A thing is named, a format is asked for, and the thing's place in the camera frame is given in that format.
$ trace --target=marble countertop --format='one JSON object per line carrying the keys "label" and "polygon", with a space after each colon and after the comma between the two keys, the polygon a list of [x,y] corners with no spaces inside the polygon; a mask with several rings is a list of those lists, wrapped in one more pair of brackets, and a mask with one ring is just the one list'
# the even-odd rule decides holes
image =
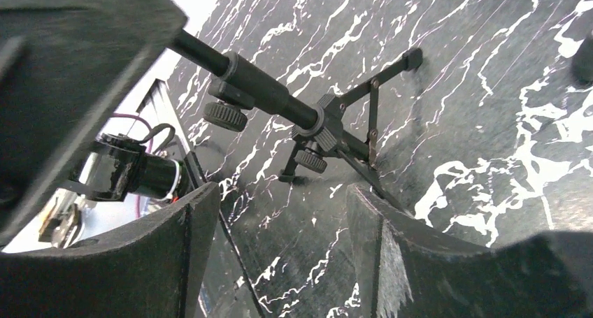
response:
{"label": "marble countertop", "polygon": [[[383,85],[378,168],[415,218],[500,247],[550,229],[593,229],[593,88],[570,58],[593,0],[219,0],[198,37],[234,50],[306,103],[341,94],[420,46],[425,62]],[[243,133],[205,123],[208,74],[182,60],[168,80],[184,132],[212,180],[262,312],[357,317],[345,188],[328,160],[302,182],[277,174],[290,123],[248,113]],[[344,125],[366,133],[368,101]]]}

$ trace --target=camera mount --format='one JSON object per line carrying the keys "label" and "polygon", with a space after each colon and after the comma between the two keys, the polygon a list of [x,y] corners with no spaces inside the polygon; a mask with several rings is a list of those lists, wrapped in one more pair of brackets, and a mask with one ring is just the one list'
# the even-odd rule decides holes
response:
{"label": "camera mount", "polygon": [[[420,48],[411,48],[397,62],[343,95],[323,95],[314,107],[291,96],[286,86],[237,53],[221,55],[185,31],[170,48],[213,74],[208,93],[219,101],[206,104],[203,118],[207,122],[239,132],[248,121],[241,110],[258,108],[295,123],[291,130],[295,144],[285,168],[278,175],[279,181],[293,182],[298,165],[323,173],[327,167],[324,157],[340,158],[359,173],[379,197],[407,212],[381,187],[376,171],[379,86],[403,71],[417,69],[422,64]],[[361,141],[344,130],[341,120],[348,106],[367,94],[370,95],[369,128],[366,141]]]}

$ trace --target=tripod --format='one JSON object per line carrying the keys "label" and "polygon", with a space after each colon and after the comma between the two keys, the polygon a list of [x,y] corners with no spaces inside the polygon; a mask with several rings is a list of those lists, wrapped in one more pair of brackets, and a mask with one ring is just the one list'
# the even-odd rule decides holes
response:
{"label": "tripod", "polygon": [[[294,123],[291,137],[295,144],[285,168],[278,175],[279,181],[292,182],[298,165],[323,173],[327,168],[324,157],[340,158],[359,173],[379,197],[408,212],[381,187],[376,171],[379,86],[403,71],[418,68],[422,64],[421,49],[408,50],[400,60],[349,92],[341,96],[325,94],[310,107],[242,56],[235,52],[222,55],[186,31],[181,31],[169,48],[214,75],[208,93],[219,101],[206,104],[203,118],[207,122],[230,131],[242,131],[248,119],[241,110],[258,108]],[[341,120],[348,106],[367,94],[370,95],[369,128],[363,142],[345,131]]]}

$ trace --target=pink cable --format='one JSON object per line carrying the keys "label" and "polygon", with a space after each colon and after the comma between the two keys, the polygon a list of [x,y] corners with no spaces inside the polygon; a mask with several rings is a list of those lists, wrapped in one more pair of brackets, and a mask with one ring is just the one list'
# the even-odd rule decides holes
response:
{"label": "pink cable", "polygon": [[[144,124],[144,126],[146,126],[146,128],[148,128],[148,131],[152,130],[152,127],[150,126],[148,121],[146,121],[142,117],[139,117],[138,115],[126,114],[126,113],[113,113],[112,117],[122,117],[122,118],[126,118],[126,119],[133,119],[133,120],[139,121],[142,124]],[[147,153],[150,154],[151,151],[152,151],[152,139],[150,139],[148,141],[148,146],[146,147]],[[141,199],[140,195],[136,195],[136,219],[140,218],[140,199]]]}

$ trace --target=black tripod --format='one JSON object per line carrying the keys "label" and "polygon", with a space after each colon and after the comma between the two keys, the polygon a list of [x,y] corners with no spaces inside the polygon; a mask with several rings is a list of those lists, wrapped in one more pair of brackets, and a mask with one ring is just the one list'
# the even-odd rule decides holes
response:
{"label": "black tripod", "polygon": [[[286,86],[235,52],[222,55],[185,31],[170,48],[215,76],[208,93],[219,101],[206,105],[203,115],[206,121],[231,131],[242,131],[248,119],[241,110],[259,108],[295,123],[291,132],[295,145],[286,167],[278,176],[279,181],[292,182],[298,165],[323,173],[327,167],[323,157],[342,158],[379,197],[407,212],[381,187],[375,169],[379,86],[402,71],[418,68],[422,64],[421,49],[412,48],[405,52],[399,61],[348,93],[341,96],[325,94],[314,107],[310,107],[291,96]],[[341,120],[348,106],[367,94],[371,95],[369,131],[366,142],[363,142],[345,131]]]}

